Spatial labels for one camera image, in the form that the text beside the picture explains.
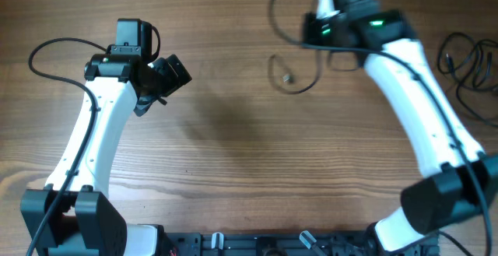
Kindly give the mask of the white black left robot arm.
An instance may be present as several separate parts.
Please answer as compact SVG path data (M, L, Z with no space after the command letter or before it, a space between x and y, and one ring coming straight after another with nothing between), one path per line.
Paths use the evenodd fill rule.
M40 190L24 192L20 211L31 241L27 254L176 255L161 225L133 225L110 203L110 171L131 115L186 85L179 58L162 58L160 35L140 19L119 19L116 41L84 69L84 99L65 151Z

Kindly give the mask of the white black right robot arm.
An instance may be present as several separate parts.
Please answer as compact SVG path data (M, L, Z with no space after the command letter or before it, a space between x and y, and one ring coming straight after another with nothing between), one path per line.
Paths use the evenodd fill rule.
M474 216L489 220L497 159L460 122L402 12L381 11L377 0L317 0L303 45L354 53L388 99L416 155L422 180L405 188L400 207L374 226L382 251L403 251Z

